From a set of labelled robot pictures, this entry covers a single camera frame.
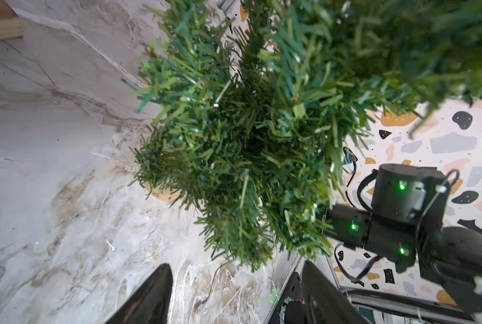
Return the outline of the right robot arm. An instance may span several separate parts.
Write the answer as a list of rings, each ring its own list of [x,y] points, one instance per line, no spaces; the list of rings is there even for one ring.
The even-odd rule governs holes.
[[[443,217],[458,170],[384,164],[362,182],[374,183],[371,203],[360,209],[336,204],[323,212],[327,236],[347,248],[387,259],[399,273],[418,266],[455,301],[421,301],[361,289],[348,292],[355,306],[428,323],[482,323],[482,234],[445,227]]]

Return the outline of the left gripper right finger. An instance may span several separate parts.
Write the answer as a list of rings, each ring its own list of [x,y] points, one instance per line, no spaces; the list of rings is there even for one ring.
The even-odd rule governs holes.
[[[307,323],[369,323],[310,261],[304,263],[301,287]]]

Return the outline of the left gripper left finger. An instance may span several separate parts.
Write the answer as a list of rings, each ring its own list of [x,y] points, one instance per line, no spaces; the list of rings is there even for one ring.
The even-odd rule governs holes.
[[[167,323],[172,297],[173,274],[168,263],[161,264],[114,313],[106,324]]]

